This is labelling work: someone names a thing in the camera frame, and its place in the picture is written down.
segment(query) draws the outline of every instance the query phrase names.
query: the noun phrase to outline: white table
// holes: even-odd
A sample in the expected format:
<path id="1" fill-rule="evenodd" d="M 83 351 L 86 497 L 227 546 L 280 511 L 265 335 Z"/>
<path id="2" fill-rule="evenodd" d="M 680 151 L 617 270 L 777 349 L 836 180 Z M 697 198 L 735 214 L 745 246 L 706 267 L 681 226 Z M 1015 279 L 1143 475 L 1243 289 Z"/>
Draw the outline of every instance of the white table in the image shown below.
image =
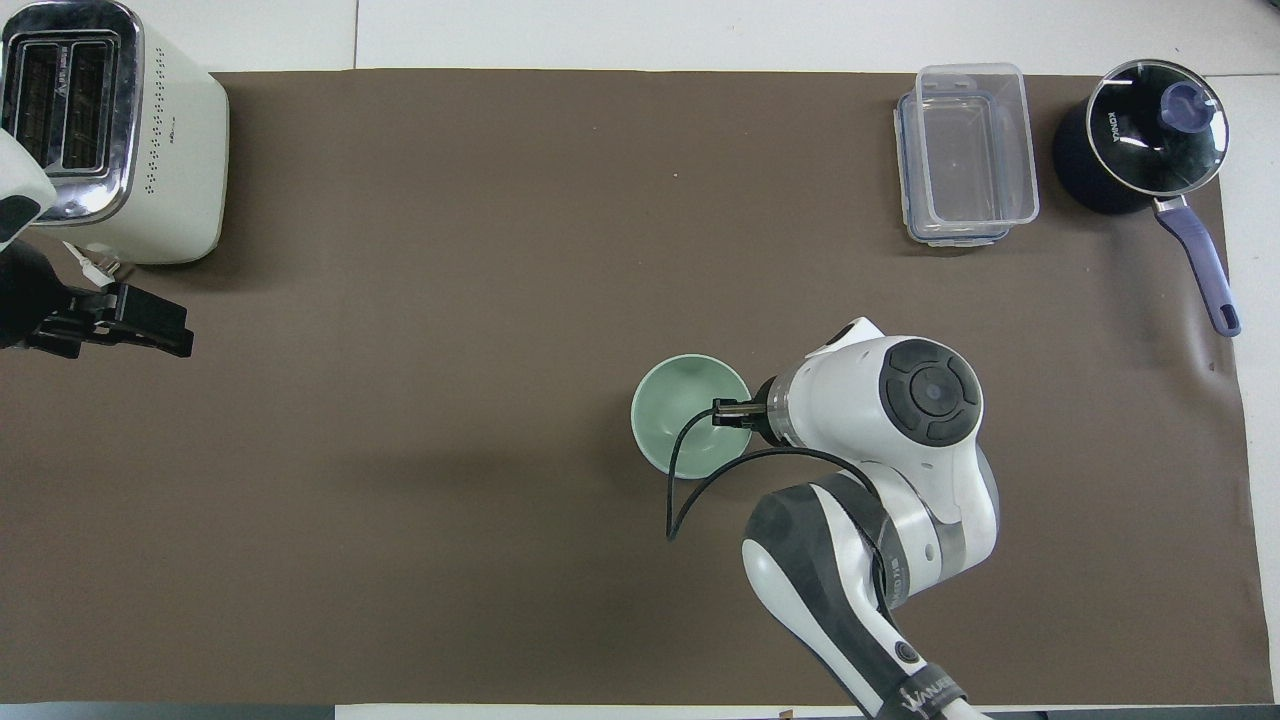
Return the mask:
<path id="1" fill-rule="evenodd" d="M 23 0 L 0 0 L 8 17 Z M 1265 0 L 132 0 L 210 70 L 573 68 L 915 72 L 1011 61 L 1024 73 L 1093 74 L 1164 58 L 1212 78 L 1231 122 L 1221 172 L 1235 348 L 1267 623 L 1280 628 L 1280 10 Z M 1280 633 L 1271 633 L 1280 688 Z M 340 719 L 760 717 L 777 707 L 340 707 Z M 803 708 L 842 715 L 849 708 Z"/>

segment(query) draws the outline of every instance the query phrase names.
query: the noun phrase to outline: toaster slot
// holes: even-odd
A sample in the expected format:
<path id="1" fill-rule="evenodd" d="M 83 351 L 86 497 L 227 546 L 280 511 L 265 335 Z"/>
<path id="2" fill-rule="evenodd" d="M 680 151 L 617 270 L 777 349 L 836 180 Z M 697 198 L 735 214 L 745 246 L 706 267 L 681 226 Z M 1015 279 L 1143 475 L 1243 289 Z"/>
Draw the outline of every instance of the toaster slot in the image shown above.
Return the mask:
<path id="1" fill-rule="evenodd" d="M 58 86 L 58 46 L 31 44 L 19 61 L 18 108 L 14 137 L 41 168 L 50 163 L 54 138 L 54 91 Z"/>
<path id="2" fill-rule="evenodd" d="M 77 42 L 72 46 L 70 81 L 67 95 L 67 133 L 63 138 L 63 168 L 97 169 L 104 164 L 111 96 L 111 47 L 106 42 Z"/>

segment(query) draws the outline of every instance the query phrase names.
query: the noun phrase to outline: black cable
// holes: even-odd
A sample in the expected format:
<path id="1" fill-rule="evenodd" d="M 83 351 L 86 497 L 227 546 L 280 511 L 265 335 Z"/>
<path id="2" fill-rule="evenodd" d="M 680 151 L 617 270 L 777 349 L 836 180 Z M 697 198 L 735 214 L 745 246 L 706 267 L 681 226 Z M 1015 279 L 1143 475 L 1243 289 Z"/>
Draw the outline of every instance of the black cable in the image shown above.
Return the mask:
<path id="1" fill-rule="evenodd" d="M 850 474 L 852 474 L 854 478 L 859 482 L 859 484 L 861 484 L 863 488 L 865 488 L 867 492 L 872 495 L 872 497 L 879 501 L 881 505 L 884 503 L 884 501 L 881 498 L 879 491 L 876 489 L 876 484 L 872 483 L 870 478 L 867 477 L 867 473 L 863 473 L 860 468 L 845 460 L 844 457 L 832 455 L 829 452 L 823 452 L 820 450 L 813 450 L 809 447 L 767 447 L 764 450 L 756 450 L 755 452 L 748 452 L 746 455 L 740 455 L 730 460 L 728 462 L 724 462 L 723 465 L 721 465 L 704 478 L 690 478 L 698 480 L 698 487 L 695 487 L 694 491 L 689 493 L 689 497 L 685 500 L 685 503 L 680 507 L 680 512 L 676 514 L 675 521 L 672 521 L 672 510 L 675 509 L 675 500 L 676 500 L 676 461 L 680 459 L 680 446 L 684 445 L 685 436 L 689 434 L 689 430 L 694 429 L 694 425 L 696 425 L 709 415 L 714 414 L 716 414 L 714 407 L 708 407 L 707 410 L 703 410 L 701 413 L 690 418 L 689 421 L 685 423 L 685 427 L 680 429 L 680 433 L 676 434 L 676 445 L 672 446 L 671 448 L 671 464 L 667 466 L 667 542 L 673 542 L 676 539 L 676 536 L 680 533 L 680 527 L 685 523 L 685 516 L 689 515 L 689 511 L 694 507 L 694 502 L 698 502 L 698 498 L 703 495 L 703 492 L 705 492 L 707 488 L 712 486 L 712 483 L 719 479 L 721 475 L 728 473 L 730 470 L 737 468 L 739 465 L 742 465 L 744 462 L 750 462 L 751 460 L 759 460 L 760 457 L 769 457 L 771 455 L 803 455 L 805 457 L 815 457 L 818 460 L 824 460 L 827 462 L 831 462 L 832 465 L 836 465 L 841 470 L 846 470 Z M 858 530 L 858 534 L 861 536 L 863 542 L 867 543 L 867 547 L 869 547 L 872 551 L 872 565 L 873 565 L 872 571 L 877 575 L 876 578 L 877 582 L 873 582 L 872 585 L 876 588 L 876 601 L 879 605 L 879 612 L 881 615 L 884 616 L 886 620 L 888 620 L 888 624 L 892 625 L 895 630 L 897 630 L 897 623 L 893 620 L 893 614 L 890 611 L 888 602 L 884 600 L 884 588 L 888 585 L 888 575 L 884 571 L 884 559 L 883 556 L 881 556 L 879 546 L 877 546 L 876 542 L 872 541 L 870 536 L 867 534 L 867 530 L 864 530 L 863 527 L 859 525 L 856 521 L 854 523 L 854 528 Z"/>

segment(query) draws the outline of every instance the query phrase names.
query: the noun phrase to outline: black pot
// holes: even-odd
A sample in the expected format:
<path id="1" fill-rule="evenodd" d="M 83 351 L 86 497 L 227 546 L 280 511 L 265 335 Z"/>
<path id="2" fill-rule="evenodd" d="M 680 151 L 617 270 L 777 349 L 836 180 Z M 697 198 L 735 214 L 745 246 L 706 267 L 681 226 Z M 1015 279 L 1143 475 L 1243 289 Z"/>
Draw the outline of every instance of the black pot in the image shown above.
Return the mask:
<path id="1" fill-rule="evenodd" d="M 1151 208 L 1151 196 L 1121 183 L 1107 172 L 1089 146 L 1088 100 L 1066 111 L 1053 133 L 1053 169 L 1062 187 L 1080 205 L 1105 215 L 1124 215 Z"/>
<path id="2" fill-rule="evenodd" d="M 1153 208 L 1181 242 L 1213 329 L 1240 334 L 1240 316 L 1213 240 L 1184 193 L 1213 179 L 1226 156 L 1226 114 L 1196 73 L 1164 60 L 1134 60 L 1107 73 L 1068 110 L 1053 135 L 1062 187 L 1094 213 Z"/>

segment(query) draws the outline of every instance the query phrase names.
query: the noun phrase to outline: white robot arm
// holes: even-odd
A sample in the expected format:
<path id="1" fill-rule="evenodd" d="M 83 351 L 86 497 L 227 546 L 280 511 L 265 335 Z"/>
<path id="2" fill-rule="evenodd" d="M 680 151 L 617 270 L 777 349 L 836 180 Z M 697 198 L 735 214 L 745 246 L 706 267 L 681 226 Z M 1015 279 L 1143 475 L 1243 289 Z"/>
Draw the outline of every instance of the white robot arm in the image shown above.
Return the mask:
<path id="1" fill-rule="evenodd" d="M 998 497 L 977 432 L 982 389 L 955 351 L 867 319 L 713 421 L 852 470 L 756 505 L 742 562 L 760 602 L 868 717 L 984 717 L 902 638 L 888 610 L 972 568 L 996 542 Z"/>
<path id="2" fill-rule="evenodd" d="M 127 283 L 100 292 L 64 286 L 40 250 L 17 240 L 56 197 L 45 170 L 0 132 L 0 348 L 77 357 L 84 342 L 127 343 L 189 356 L 183 306 Z"/>

